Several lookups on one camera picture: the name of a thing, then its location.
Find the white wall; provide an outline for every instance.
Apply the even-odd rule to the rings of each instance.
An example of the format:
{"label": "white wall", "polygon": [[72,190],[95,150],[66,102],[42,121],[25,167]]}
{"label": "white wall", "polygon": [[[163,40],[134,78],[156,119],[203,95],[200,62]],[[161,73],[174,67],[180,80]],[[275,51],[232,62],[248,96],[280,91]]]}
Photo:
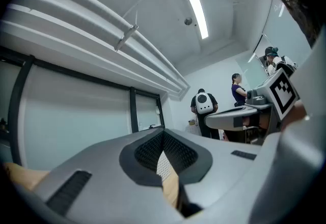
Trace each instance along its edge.
{"label": "white wall", "polygon": [[[192,98],[197,94],[200,88],[205,89],[207,93],[211,93],[215,97],[219,104],[219,111],[234,107],[235,100],[231,92],[232,74],[242,74],[242,70],[236,58],[247,55],[248,52],[235,55],[185,76],[191,88],[181,101],[169,101],[173,118],[173,127],[184,131],[188,125],[188,121],[196,118],[195,114],[191,112],[190,104]],[[241,85],[245,89],[249,88],[245,76],[242,78]]]}
{"label": "white wall", "polygon": [[172,109],[171,109],[172,100],[168,96],[167,93],[161,94],[160,98],[161,98],[161,105],[162,105],[162,112],[163,112],[165,127],[166,128],[175,128],[174,122],[173,122],[173,117],[172,117]]}
{"label": "white wall", "polygon": [[254,51],[266,23],[271,0],[236,0],[233,34],[246,50]]}
{"label": "white wall", "polygon": [[199,69],[240,54],[245,50],[243,44],[239,44],[234,39],[217,40],[214,45],[211,45],[200,54],[193,54],[183,62],[180,62],[177,65],[177,69],[183,76],[186,76]]}

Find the black pants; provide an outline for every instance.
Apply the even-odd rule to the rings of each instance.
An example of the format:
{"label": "black pants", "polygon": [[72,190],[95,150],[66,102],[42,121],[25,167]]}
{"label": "black pants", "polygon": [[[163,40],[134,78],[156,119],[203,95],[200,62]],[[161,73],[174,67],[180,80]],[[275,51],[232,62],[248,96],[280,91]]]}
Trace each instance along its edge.
{"label": "black pants", "polygon": [[198,118],[198,124],[203,137],[212,137],[213,139],[218,140],[220,139],[219,131],[217,129],[209,128],[207,125],[205,125],[204,118]]}
{"label": "black pants", "polygon": [[237,101],[237,102],[234,104],[235,107],[242,106],[242,105],[245,105],[245,102],[243,102],[243,101]]}

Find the black shirt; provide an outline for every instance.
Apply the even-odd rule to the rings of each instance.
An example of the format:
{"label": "black shirt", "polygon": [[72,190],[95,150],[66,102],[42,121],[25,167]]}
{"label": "black shirt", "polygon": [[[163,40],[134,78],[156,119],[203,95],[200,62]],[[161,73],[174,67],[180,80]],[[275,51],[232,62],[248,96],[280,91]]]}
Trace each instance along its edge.
{"label": "black shirt", "polygon": [[[208,96],[209,96],[210,100],[212,101],[213,106],[216,105],[216,104],[218,104],[217,101],[216,101],[216,99],[213,97],[212,94],[208,94]],[[196,107],[196,96],[193,97],[192,104],[190,105],[190,107]],[[197,116],[198,116],[198,119],[204,119],[205,116],[210,115],[212,113],[214,113],[214,109],[213,109],[212,112],[205,113],[205,114],[197,114]]]}

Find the dark clothing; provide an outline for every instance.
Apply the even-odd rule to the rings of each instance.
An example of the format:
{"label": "dark clothing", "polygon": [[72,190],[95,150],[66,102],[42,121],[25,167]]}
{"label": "dark clothing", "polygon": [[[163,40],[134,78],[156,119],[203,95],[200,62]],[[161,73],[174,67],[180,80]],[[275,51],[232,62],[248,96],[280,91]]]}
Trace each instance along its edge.
{"label": "dark clothing", "polygon": [[[210,100],[212,101],[213,106],[218,104],[216,99],[211,94],[207,94],[207,95],[209,96]],[[196,96],[194,96],[192,99],[191,107],[196,107]],[[212,113],[214,113],[214,109],[212,112],[209,112],[209,113],[205,113],[202,115],[197,114],[200,132],[202,133],[203,137],[208,137],[208,138],[212,137],[213,139],[220,139],[219,131],[217,129],[209,128],[207,125],[205,125],[205,122],[204,122],[205,116],[210,115]]]}
{"label": "dark clothing", "polygon": [[244,89],[243,89],[241,86],[239,86],[239,85],[235,85],[235,84],[232,85],[232,88],[231,88],[231,90],[232,90],[232,95],[233,95],[235,101],[236,101],[238,104],[244,105],[245,102],[246,102],[246,98],[245,98],[244,96],[242,96],[241,94],[239,94],[239,93],[236,92],[236,90],[237,90],[238,88],[241,88],[242,90],[244,90]]}
{"label": "dark clothing", "polygon": [[205,125],[204,119],[205,119],[205,117],[201,117],[200,119],[198,117],[198,124],[199,124],[199,128],[200,128],[200,132],[202,133],[202,136],[207,137],[207,138],[212,137],[213,139],[220,139],[219,130],[209,128],[207,125]]}

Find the glass window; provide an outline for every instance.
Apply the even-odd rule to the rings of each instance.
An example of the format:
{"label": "glass window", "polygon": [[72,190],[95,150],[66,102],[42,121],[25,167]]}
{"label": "glass window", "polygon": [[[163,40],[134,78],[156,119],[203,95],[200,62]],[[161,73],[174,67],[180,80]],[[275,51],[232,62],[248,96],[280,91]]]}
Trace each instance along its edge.
{"label": "glass window", "polygon": [[33,66],[18,124],[23,166],[51,170],[92,144],[131,133],[129,91]]}
{"label": "glass window", "polygon": [[243,75],[246,77],[250,89],[262,83],[268,76],[256,54],[248,53],[245,56],[236,58]]}
{"label": "glass window", "polygon": [[136,108],[139,131],[161,125],[156,99],[136,95]]}
{"label": "glass window", "polygon": [[273,0],[263,33],[279,49],[280,57],[287,56],[298,66],[310,54],[305,35],[280,0]]}

